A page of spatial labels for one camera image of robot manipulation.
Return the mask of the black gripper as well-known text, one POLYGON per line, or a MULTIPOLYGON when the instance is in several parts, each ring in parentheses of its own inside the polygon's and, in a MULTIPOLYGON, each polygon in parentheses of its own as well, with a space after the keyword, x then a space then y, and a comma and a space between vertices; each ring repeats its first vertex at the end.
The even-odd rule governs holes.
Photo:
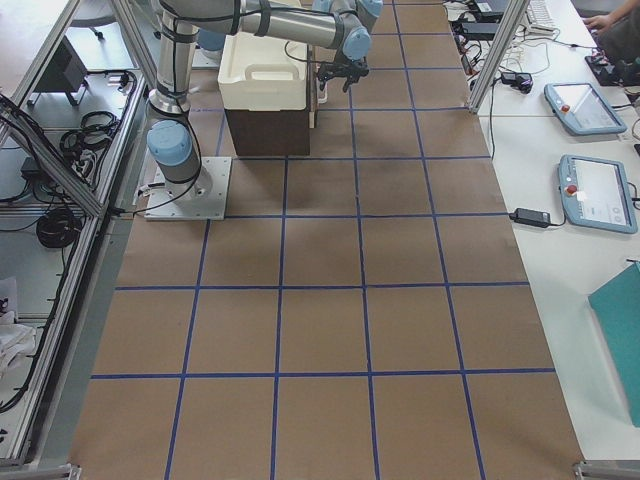
POLYGON ((342 91, 347 93, 353 84, 368 74, 369 67, 365 58, 357 61, 348 60, 346 63, 322 62, 317 72, 317 80, 321 85, 325 85, 335 78, 344 78, 342 91))

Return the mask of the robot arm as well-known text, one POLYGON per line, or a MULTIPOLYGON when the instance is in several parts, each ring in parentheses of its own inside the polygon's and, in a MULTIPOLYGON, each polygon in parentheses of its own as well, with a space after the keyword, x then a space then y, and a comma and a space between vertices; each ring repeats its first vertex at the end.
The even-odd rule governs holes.
POLYGON ((335 53, 319 68, 319 81, 342 78, 347 86, 369 72, 371 31, 379 1, 316 1, 312 9, 277 1, 163 1, 161 57, 149 95, 147 147, 162 171, 171 200, 200 191, 198 138, 189 123, 187 90, 196 37, 201 30, 277 38, 335 53))

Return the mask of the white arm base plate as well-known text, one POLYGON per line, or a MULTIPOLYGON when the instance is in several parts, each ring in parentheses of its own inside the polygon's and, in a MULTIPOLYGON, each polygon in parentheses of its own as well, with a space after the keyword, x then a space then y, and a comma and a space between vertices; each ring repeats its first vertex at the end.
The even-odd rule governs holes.
POLYGON ((223 220, 232 166, 231 157, 204 157, 195 185, 166 183, 160 168, 143 215, 148 220, 223 220))

